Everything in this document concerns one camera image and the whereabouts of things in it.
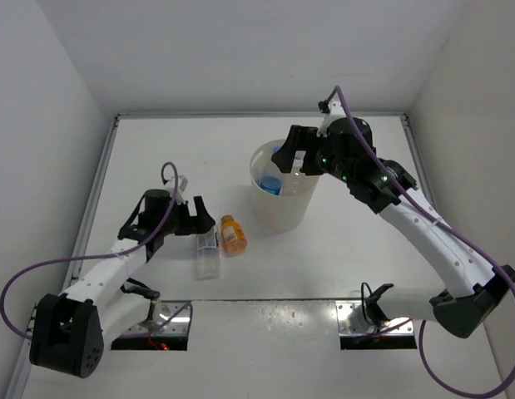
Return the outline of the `orange plastic bottle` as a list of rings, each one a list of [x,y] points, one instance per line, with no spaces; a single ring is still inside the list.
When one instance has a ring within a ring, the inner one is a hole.
[[[230,256],[242,254],[248,245],[244,231],[232,215],[227,214],[220,219],[220,233],[224,250]]]

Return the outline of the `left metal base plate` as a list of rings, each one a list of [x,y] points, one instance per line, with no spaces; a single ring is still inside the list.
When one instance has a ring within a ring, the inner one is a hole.
[[[128,328],[121,337],[125,339],[153,337],[183,337],[191,327],[193,317],[191,302],[163,301],[156,307],[152,318]]]

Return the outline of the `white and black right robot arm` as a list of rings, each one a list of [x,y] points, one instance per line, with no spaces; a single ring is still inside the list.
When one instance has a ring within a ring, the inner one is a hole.
[[[507,282],[476,249],[445,230],[443,218],[402,165],[376,155],[366,121],[347,117],[337,103],[321,101],[319,108],[322,124],[291,126],[272,162],[287,174],[296,154],[304,152],[302,174],[328,174],[346,184],[354,198],[416,248],[444,284],[441,293],[422,293],[385,283],[351,316],[353,325],[372,331],[395,318],[423,319],[455,337],[469,337],[502,301]]]

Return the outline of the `clear bottle white label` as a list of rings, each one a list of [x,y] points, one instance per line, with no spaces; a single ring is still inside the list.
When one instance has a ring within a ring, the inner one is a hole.
[[[220,277],[220,251],[215,227],[196,236],[195,274],[198,280]]]

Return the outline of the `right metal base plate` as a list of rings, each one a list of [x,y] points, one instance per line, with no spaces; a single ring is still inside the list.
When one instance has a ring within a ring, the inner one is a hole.
[[[340,337],[401,337],[413,336],[413,322],[407,318],[395,318],[383,322],[380,328],[369,325],[364,319],[359,299],[335,302]]]

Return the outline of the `cream plastic bin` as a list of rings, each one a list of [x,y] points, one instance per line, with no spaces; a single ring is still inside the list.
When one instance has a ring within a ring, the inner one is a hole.
[[[273,140],[259,147],[250,159],[251,193],[257,220],[275,232],[287,232],[302,222],[319,176],[304,175],[304,188],[299,195],[272,195],[260,188],[260,175],[265,162],[284,144]]]

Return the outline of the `clear bottle blue label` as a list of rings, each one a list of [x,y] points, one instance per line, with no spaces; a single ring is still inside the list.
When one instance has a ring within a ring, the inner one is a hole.
[[[277,165],[268,159],[260,175],[260,188],[272,195],[299,195],[304,188],[301,173],[305,153],[297,151],[289,174],[283,174]]]

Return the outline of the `metal base plate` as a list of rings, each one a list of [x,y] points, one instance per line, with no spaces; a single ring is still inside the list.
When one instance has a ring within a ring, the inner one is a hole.
[[[335,302],[340,337],[401,337],[413,336],[413,322],[407,318],[395,318],[383,322],[380,328],[369,325],[364,319],[359,299]]]
[[[153,337],[183,337],[191,327],[193,317],[191,302],[163,301],[156,307],[152,318],[128,328],[121,337],[125,339]]]

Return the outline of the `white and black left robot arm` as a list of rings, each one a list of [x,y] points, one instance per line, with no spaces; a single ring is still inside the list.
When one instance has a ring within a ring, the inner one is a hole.
[[[120,228],[109,254],[60,294],[37,305],[29,352],[31,364],[74,377],[89,377],[106,347],[126,330],[152,323],[160,294],[129,283],[148,265],[166,237],[205,234],[215,226],[203,199],[194,197],[191,214],[184,199],[183,175],[147,190]]]

